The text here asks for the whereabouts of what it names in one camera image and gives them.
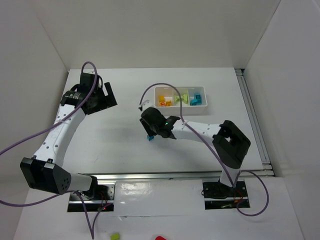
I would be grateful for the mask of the teal long lego brick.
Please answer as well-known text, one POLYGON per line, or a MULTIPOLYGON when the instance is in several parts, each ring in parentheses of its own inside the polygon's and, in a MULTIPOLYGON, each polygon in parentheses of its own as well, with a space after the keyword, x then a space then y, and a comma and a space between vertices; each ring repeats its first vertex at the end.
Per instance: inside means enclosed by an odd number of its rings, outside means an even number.
POLYGON ((201 105, 202 104, 202 100, 200 98, 194 98, 190 100, 190 105, 191 106, 197 106, 197 105, 201 105))

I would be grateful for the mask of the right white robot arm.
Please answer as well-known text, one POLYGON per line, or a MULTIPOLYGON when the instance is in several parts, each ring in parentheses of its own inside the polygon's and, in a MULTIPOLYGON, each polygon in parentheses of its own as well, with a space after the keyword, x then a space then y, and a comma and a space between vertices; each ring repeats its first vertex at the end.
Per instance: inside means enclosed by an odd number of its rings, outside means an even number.
POLYGON ((165 117, 153 106, 140 106, 140 122, 149 137, 189 140, 205 144, 222 167, 219 182, 229 188, 237 184, 241 166, 251 141, 230 120, 222 124, 185 121, 182 117, 165 117))

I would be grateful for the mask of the orange butterfly lego brick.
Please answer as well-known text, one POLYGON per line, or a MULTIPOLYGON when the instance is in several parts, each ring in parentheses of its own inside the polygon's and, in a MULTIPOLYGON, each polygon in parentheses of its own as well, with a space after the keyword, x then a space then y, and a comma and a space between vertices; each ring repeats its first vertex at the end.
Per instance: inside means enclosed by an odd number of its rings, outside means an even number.
POLYGON ((165 102, 165 101, 160 101, 160 102, 159 102, 159 106, 160 106, 160 107, 166 107, 167 105, 166 105, 166 102, 165 102))

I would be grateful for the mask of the lime green lego brick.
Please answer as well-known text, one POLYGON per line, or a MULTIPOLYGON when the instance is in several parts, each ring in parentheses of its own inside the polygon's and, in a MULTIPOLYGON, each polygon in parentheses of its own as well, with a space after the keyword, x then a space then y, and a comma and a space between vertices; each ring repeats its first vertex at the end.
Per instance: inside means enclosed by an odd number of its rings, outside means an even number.
POLYGON ((178 105, 182 104, 183 103, 182 95, 174 95, 173 96, 173 103, 174 103, 175 106, 178 106, 178 105))
POLYGON ((188 94, 183 94, 181 96, 181 99, 182 99, 183 103, 187 105, 188 102, 189 102, 189 95, 188 94))

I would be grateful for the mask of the yellow striped bee lego brick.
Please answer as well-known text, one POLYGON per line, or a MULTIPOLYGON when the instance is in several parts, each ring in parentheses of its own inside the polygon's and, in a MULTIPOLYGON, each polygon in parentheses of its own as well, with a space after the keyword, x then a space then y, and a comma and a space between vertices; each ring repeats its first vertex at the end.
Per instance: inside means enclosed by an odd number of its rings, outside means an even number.
POLYGON ((172 105, 173 105, 173 103, 172 103, 171 100, 167 100, 167 101, 165 102, 165 106, 166 106, 166 107, 171 107, 172 105))

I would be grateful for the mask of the lime green lego brick bottom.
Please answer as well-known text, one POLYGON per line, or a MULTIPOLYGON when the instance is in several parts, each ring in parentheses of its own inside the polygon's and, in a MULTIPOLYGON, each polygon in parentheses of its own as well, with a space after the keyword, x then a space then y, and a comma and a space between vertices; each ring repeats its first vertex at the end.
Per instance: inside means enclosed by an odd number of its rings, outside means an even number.
POLYGON ((182 95, 174 95, 173 96, 173 103, 174 103, 175 106, 178 106, 178 105, 182 104, 183 103, 182 95))

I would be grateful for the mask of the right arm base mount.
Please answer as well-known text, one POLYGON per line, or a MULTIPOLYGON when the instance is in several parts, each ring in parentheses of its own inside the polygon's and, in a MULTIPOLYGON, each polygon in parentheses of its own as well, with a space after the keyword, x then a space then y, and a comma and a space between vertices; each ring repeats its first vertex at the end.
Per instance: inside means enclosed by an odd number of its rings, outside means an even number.
POLYGON ((224 210, 250 208, 247 186, 244 181, 238 181, 236 187, 228 187, 219 181, 202 183, 201 195, 204 197, 205 210, 224 210))

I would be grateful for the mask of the teal frog lego brick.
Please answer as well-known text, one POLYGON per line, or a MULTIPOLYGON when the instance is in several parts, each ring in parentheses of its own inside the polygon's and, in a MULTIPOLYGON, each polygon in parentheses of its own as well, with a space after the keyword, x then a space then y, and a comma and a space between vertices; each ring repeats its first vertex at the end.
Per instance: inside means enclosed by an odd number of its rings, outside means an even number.
POLYGON ((201 101, 202 101, 202 96, 201 96, 201 94, 196 93, 196 94, 194 95, 194 99, 197 100, 198 102, 201 102, 201 101))

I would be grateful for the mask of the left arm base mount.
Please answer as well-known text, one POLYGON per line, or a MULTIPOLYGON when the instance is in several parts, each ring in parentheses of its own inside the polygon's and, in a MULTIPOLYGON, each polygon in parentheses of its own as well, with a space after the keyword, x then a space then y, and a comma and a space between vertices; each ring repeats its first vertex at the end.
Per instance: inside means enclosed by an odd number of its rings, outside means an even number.
POLYGON ((76 193, 71 193, 68 200, 68 213, 83 213, 84 202, 85 208, 89 213, 93 212, 113 212, 114 198, 116 192, 115 183, 99 184, 93 194, 89 192, 79 191, 79 196, 76 193))

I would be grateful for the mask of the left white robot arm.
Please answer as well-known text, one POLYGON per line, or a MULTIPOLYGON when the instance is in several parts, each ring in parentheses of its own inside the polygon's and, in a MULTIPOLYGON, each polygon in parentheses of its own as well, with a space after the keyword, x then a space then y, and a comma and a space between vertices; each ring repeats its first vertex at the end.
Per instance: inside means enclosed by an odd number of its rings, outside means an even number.
POLYGON ((80 123, 91 115, 117 105, 111 84, 101 76, 81 73, 80 81, 62 96, 55 122, 41 147, 23 158, 20 169, 31 189, 63 195, 81 191, 92 199, 100 190, 93 175, 73 174, 63 169, 69 144, 80 123))

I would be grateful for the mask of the small teal lego brick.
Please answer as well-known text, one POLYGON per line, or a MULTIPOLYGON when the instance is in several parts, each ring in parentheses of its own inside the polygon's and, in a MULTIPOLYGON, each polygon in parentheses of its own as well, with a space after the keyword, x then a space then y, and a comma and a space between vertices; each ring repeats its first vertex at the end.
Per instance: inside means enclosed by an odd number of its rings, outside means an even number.
POLYGON ((147 140, 150 142, 150 141, 152 141, 154 139, 154 136, 147 136, 147 140))

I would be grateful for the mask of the small orange lego brick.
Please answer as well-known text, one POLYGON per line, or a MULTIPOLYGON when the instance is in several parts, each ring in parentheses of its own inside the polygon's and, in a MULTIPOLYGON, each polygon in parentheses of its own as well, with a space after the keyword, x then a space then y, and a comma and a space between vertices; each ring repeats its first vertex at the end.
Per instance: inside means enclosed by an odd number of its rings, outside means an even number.
POLYGON ((159 101, 160 101, 160 102, 165 101, 165 97, 164 97, 163 95, 160 95, 160 96, 159 96, 159 101))

